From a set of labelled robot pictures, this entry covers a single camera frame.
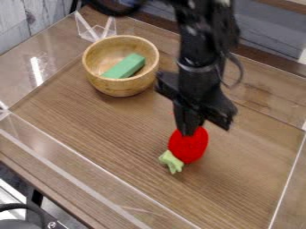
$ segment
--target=cable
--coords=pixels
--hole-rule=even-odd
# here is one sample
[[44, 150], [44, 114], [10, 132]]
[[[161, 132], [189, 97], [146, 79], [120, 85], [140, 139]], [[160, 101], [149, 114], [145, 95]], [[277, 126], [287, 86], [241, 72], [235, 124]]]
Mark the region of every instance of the cable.
[[132, 16], [144, 6], [146, 0], [138, 0], [132, 7], [126, 7], [121, 11], [110, 9], [101, 0], [86, 0], [89, 5], [93, 6], [102, 14], [112, 17], [125, 17]]

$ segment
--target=green sponge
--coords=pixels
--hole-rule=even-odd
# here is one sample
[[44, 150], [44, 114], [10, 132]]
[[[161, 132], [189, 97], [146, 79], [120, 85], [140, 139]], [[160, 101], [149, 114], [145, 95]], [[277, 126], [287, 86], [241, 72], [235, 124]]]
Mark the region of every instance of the green sponge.
[[144, 66], [145, 58], [137, 54], [129, 54], [101, 76], [110, 79], [128, 78]]

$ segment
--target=red strawberry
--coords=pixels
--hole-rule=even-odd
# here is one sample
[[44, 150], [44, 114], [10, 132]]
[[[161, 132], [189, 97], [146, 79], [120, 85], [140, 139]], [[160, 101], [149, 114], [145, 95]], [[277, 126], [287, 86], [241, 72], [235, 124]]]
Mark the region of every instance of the red strawberry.
[[192, 163], [204, 154], [208, 145], [208, 133], [197, 127], [193, 136], [183, 136], [176, 130], [168, 141], [168, 149], [173, 156], [185, 164]]

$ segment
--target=wooden table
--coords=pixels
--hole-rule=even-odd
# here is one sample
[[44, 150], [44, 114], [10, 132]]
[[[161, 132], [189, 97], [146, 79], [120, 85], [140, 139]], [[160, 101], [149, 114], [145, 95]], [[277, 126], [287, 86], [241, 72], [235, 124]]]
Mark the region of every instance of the wooden table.
[[[82, 15], [92, 25], [105, 21], [88, 8]], [[160, 69], [175, 71], [177, 35], [132, 19], [117, 27], [153, 42]], [[9, 74], [4, 63], [46, 33], [58, 60], [77, 43], [81, 53], [72, 31], [66, 18], [0, 58], [1, 69]], [[233, 126], [205, 124], [205, 156], [183, 173], [172, 176], [156, 159], [175, 129], [171, 102], [153, 87], [130, 98], [96, 92], [80, 56], [2, 114], [1, 161], [90, 227], [267, 228], [304, 136], [306, 82], [240, 59], [243, 85], [225, 91], [239, 108]], [[235, 74], [228, 64], [227, 81]]]

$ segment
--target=white wall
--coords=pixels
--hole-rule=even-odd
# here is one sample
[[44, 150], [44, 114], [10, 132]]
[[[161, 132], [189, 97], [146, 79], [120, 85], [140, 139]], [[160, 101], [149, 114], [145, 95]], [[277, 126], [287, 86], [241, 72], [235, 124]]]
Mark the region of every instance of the white wall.
[[0, 55], [49, 27], [73, 0], [0, 0]]

